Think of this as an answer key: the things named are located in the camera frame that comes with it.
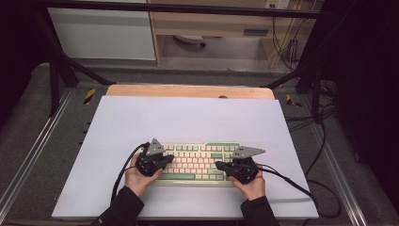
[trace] black frame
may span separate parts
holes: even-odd
[[[220,14],[220,15],[241,15],[261,17],[284,17],[284,18],[305,18],[305,19],[336,19],[339,14],[325,11],[302,11],[302,10],[281,10],[269,8],[230,8],[211,6],[189,6],[189,5],[167,5],[167,4],[139,4],[139,3],[116,3],[116,2],[93,2],[93,1],[71,1],[71,0],[32,0],[29,2],[30,12],[33,14],[37,25],[44,33],[49,43],[52,59],[51,68],[51,90],[53,116],[59,107],[59,90],[57,76],[60,75],[67,87],[76,87],[79,83],[72,68],[84,73],[103,85],[112,85],[115,82],[103,79],[100,75],[90,71],[73,59],[68,57],[62,50],[56,34],[43,18],[42,11],[47,8],[76,8],[76,9],[100,9],[100,10],[121,10],[121,11],[148,11],[148,12],[175,12],[175,13],[199,13],[199,14]],[[279,79],[278,81],[264,86],[273,89],[278,85],[297,77],[307,70],[309,66],[299,68],[294,75]]]

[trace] gray carpet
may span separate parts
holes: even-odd
[[[224,86],[251,86],[267,84],[274,79],[264,76],[263,73],[239,72],[190,72],[190,71],[159,71],[159,70],[97,70],[101,76],[121,83],[156,83],[156,84],[190,84],[190,85],[224,85]],[[35,70],[32,81],[26,90],[23,99],[14,109],[7,124],[0,131],[0,192],[7,188],[12,177],[23,163],[24,157],[44,126],[50,112],[50,96],[48,72],[45,68]],[[72,168],[75,157],[80,148],[79,142],[85,138],[96,107],[106,88],[93,85],[92,80],[79,75],[82,80],[75,90],[59,125],[46,144],[39,161],[32,169],[18,198],[8,212],[7,219],[31,219],[54,221],[51,214],[56,205],[55,196],[64,186]],[[295,92],[295,81],[287,83],[277,89],[276,98],[280,100],[285,116],[306,116],[303,107],[287,105],[286,93]],[[89,105],[83,105],[88,89],[97,87]],[[370,225],[399,225],[399,218],[392,209],[384,192],[367,165],[354,161],[353,151],[339,119],[326,120],[327,137],[334,154],[353,192],[359,202]],[[302,169],[306,170],[320,148],[313,129],[308,126],[292,133],[292,139],[298,154]],[[309,175],[333,189],[337,189],[331,179],[323,156],[314,166]],[[334,198],[319,186],[311,185],[311,190],[320,203],[320,211],[332,214],[337,206]],[[295,225],[294,222],[283,222],[286,225]],[[343,211],[337,218],[319,218],[309,222],[310,225],[352,225],[343,206]]]

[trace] keyboard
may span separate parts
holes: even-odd
[[[207,142],[204,144],[163,144],[164,154],[173,154],[154,186],[232,186],[216,161],[231,162],[231,154],[240,146],[237,142]]]

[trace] wire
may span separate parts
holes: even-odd
[[[140,144],[140,145],[139,145],[138,147],[136,147],[136,148],[132,151],[132,153],[129,155],[129,157],[127,158],[125,164],[123,165],[122,170],[120,171],[120,174],[118,175],[117,181],[116,181],[115,184],[114,184],[114,188],[112,189],[111,203],[115,200],[115,197],[117,197],[117,191],[118,191],[118,186],[119,186],[119,184],[120,184],[120,179],[122,178],[123,173],[124,173],[126,170],[129,169],[129,168],[126,169],[126,166],[129,164],[130,161],[132,161],[133,155],[135,155],[135,153],[137,152],[137,150],[139,150],[140,148],[148,148],[149,146],[150,146],[150,143],[149,143],[149,142]]]
[[[293,186],[294,188],[296,188],[296,189],[302,191],[302,192],[305,193],[307,196],[309,196],[309,197],[313,200],[313,202],[314,202],[314,204],[316,205],[316,208],[317,208],[318,204],[317,204],[317,199],[316,199],[316,197],[314,197],[313,194],[311,194],[307,189],[303,188],[302,186],[299,186],[297,183],[295,183],[294,181],[292,181],[290,178],[281,175],[279,172],[277,172],[275,169],[272,169],[272,168],[270,168],[270,169],[258,168],[258,170],[261,170],[261,171],[265,171],[265,172],[269,172],[269,173],[275,174],[275,175],[277,175],[278,177],[284,179],[284,181],[286,181],[288,184],[290,184],[290,185]]]
[[[322,115],[323,115],[323,112],[325,111],[326,107],[328,107],[328,106],[330,106],[330,105],[325,105],[325,106],[322,108],[322,113],[321,113]],[[319,159],[319,157],[320,157],[320,155],[322,154],[322,152],[323,152],[323,150],[324,150],[324,147],[325,147],[325,145],[326,145],[326,137],[327,137],[327,134],[326,134],[326,128],[325,128],[324,122],[323,122],[323,117],[320,118],[320,125],[322,126],[322,130],[323,130],[322,145],[321,145],[320,150],[319,150],[319,152],[317,153],[316,157],[315,157],[315,158],[313,159],[313,161],[311,162],[311,165],[309,166],[308,170],[306,170],[306,172],[305,172],[305,177],[308,177],[309,172],[310,172],[311,169],[314,167],[314,164],[316,164],[317,160]]]
[[[126,168],[124,171],[126,171],[126,170],[129,170],[129,169],[131,169],[131,168],[135,168],[136,166],[132,166],[132,167],[130,167],[130,168]]]
[[[335,201],[337,202],[338,209],[337,209],[337,212],[336,212],[336,213],[334,213],[334,214],[332,214],[332,215],[327,215],[327,214],[324,214],[324,213],[321,213],[320,211],[318,211],[319,215],[322,216],[322,217],[324,217],[324,218],[336,218],[337,216],[339,216],[340,213],[343,211],[343,208],[342,208],[342,206],[341,206],[340,199],[338,198],[338,195],[337,195],[331,188],[329,188],[329,187],[326,186],[326,185],[323,185],[323,184],[320,183],[320,182],[313,181],[313,180],[307,180],[307,182],[308,182],[308,183],[316,184],[316,185],[318,185],[318,186],[322,186],[322,187],[325,188],[327,191],[329,191],[329,193],[331,193],[332,196],[334,196]]]
[[[333,107],[333,108],[331,108],[331,109],[328,109],[328,110],[326,110],[326,111],[323,111],[321,114],[318,114],[317,116],[318,116],[318,118],[326,119],[326,118],[328,118],[328,117],[330,117],[330,116],[332,116],[332,115],[335,115],[336,112],[337,112],[336,108]],[[294,131],[297,131],[297,130],[299,130],[299,129],[302,129],[302,128],[304,128],[304,127],[306,127],[306,126],[308,126],[308,125],[311,125],[312,123],[315,122],[315,119],[314,119],[313,116],[309,116],[309,117],[284,117],[284,118],[285,118],[285,120],[286,120],[287,122],[303,121],[302,123],[300,123],[300,124],[298,124],[298,125],[296,125],[296,126],[291,127],[291,128],[289,129],[290,133],[293,133]]]
[[[301,0],[298,1],[298,3],[296,4],[296,8],[299,8]],[[286,68],[288,68],[289,70],[295,70],[296,69],[296,63],[297,63],[297,39],[296,36],[300,30],[300,28],[302,27],[302,25],[304,24],[305,19],[300,19],[296,22],[296,24],[299,24],[294,37],[290,40],[290,43],[288,43],[288,45],[284,48],[282,48],[282,45],[279,44],[279,39],[277,38],[276,35],[276,17],[272,17],[272,30],[273,30],[273,45],[277,51],[277,55],[279,56],[279,58],[281,59],[281,61],[283,62],[283,64],[285,65]]]
[[[341,203],[340,203],[340,201],[339,201],[339,198],[338,198],[337,194],[335,194],[335,192],[334,192],[331,188],[329,188],[328,186],[323,185],[323,184],[320,183],[320,182],[316,182],[316,181],[313,181],[313,180],[307,180],[308,183],[313,183],[313,184],[316,184],[316,185],[318,185],[318,186],[321,186],[321,187],[325,188],[327,191],[329,191],[329,192],[334,196],[335,201],[337,202],[338,209],[337,209],[337,211],[336,211],[334,214],[332,214],[332,215],[328,215],[328,214],[322,213],[322,212],[320,212],[320,211],[318,210],[318,201],[317,201],[317,198],[316,198],[311,192],[309,192],[308,190],[306,190],[306,189],[303,188],[302,186],[299,186],[297,183],[295,183],[294,181],[292,181],[290,178],[288,178],[288,177],[286,177],[286,176],[283,176],[282,174],[280,174],[277,170],[273,169],[272,167],[269,167],[269,166],[264,165],[264,164],[261,164],[261,166],[267,167],[267,168],[269,168],[269,169],[258,168],[258,170],[262,170],[262,171],[269,172],[269,173],[272,173],[272,174],[277,175],[278,177],[284,179],[284,181],[286,181],[286,182],[287,182],[288,184],[290,184],[291,186],[295,187],[295,188],[298,189],[299,191],[302,191],[302,192],[305,193],[307,196],[309,196],[309,197],[313,200],[313,202],[314,202],[314,204],[315,204],[315,206],[316,206],[316,209],[317,209],[317,213],[318,213],[320,216],[322,216],[322,217],[324,217],[324,218],[336,218],[337,216],[339,216],[339,215],[341,214],[341,212],[342,212],[343,209],[342,209]]]

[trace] wooden edge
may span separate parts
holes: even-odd
[[[107,96],[150,96],[150,97],[204,97],[232,99],[275,100],[273,91],[267,88],[205,87],[180,85],[112,85]]]

